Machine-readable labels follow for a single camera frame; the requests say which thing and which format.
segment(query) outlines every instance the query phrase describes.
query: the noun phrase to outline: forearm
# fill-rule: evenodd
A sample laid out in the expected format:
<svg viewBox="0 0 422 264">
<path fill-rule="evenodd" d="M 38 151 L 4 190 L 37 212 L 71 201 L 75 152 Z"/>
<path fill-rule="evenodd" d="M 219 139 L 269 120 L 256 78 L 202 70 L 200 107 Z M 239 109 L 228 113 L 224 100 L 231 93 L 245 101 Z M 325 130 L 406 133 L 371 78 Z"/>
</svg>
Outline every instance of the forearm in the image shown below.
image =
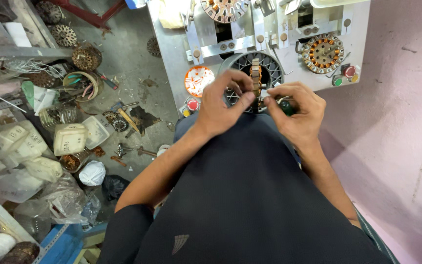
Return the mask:
<svg viewBox="0 0 422 264">
<path fill-rule="evenodd" d="M 209 141 L 206 133 L 192 126 L 170 149 L 157 157 L 125 189 L 115 212 L 132 204 L 154 207 L 170 192 L 175 173 Z"/>
<path fill-rule="evenodd" d="M 312 146 L 300 149 L 298 152 L 302 161 L 302 169 L 315 186 L 353 225 L 360 227 L 351 200 L 326 159 L 320 142 L 314 142 Z"/>
</svg>

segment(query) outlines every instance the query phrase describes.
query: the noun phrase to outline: shirt logo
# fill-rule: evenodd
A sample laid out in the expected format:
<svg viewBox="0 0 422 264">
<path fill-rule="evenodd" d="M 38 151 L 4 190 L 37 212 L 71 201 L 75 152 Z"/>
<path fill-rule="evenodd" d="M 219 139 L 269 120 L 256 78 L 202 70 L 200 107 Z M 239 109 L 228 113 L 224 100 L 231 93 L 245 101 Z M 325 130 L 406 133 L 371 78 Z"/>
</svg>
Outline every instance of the shirt logo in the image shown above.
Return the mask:
<svg viewBox="0 0 422 264">
<path fill-rule="evenodd" d="M 185 242 L 187 242 L 188 237 L 190 236 L 189 235 L 175 236 L 175 243 L 173 244 L 172 255 L 177 253 L 183 247 Z"/>
</svg>

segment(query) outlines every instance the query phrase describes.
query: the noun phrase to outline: red button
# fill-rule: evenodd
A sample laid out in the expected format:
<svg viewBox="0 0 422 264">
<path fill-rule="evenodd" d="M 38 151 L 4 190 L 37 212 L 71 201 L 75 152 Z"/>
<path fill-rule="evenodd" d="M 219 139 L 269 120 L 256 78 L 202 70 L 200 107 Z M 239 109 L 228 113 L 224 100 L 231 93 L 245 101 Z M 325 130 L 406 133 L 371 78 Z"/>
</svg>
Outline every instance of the red button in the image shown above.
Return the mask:
<svg viewBox="0 0 422 264">
<path fill-rule="evenodd" d="M 349 66 L 346 69 L 343 70 L 343 75 L 346 76 L 346 78 L 351 78 L 356 74 L 356 67 L 355 66 Z"/>
<path fill-rule="evenodd" d="M 191 111 L 196 111 L 200 107 L 200 103 L 198 103 L 198 101 L 196 99 L 189 100 L 188 103 L 187 103 L 187 105 L 188 105 L 188 108 Z"/>
</svg>

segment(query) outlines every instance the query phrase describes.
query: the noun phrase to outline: red metal stand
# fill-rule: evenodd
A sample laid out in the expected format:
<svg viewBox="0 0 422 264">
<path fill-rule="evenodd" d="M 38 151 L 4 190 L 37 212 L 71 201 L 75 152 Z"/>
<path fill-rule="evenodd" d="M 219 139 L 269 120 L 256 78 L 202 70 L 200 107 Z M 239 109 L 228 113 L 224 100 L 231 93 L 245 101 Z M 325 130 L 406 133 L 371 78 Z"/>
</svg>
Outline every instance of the red metal stand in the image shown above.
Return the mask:
<svg viewBox="0 0 422 264">
<path fill-rule="evenodd" d="M 85 20 L 87 23 L 91 24 L 94 27 L 105 28 L 108 30 L 110 28 L 107 27 L 105 23 L 112 16 L 118 13 L 121 9 L 124 9 L 127 6 L 125 0 L 119 0 L 110 9 L 108 9 L 107 12 L 99 16 L 98 14 L 92 14 L 91 12 L 88 12 L 84 9 L 80 9 L 77 6 L 70 4 L 69 0 L 49 0 L 49 1 L 75 14 L 77 17 Z"/>
</svg>

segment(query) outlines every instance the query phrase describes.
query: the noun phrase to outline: black shirt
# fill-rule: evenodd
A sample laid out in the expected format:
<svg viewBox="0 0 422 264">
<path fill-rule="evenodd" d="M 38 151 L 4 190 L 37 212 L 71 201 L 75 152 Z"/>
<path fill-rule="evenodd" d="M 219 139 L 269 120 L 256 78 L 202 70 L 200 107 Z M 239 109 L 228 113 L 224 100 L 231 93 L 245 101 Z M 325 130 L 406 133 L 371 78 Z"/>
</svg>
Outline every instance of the black shirt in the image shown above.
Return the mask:
<svg viewBox="0 0 422 264">
<path fill-rule="evenodd" d="M 110 220 L 97 263 L 391 263 L 325 198 L 280 135 L 253 115 L 185 165 L 156 219 Z"/>
</svg>

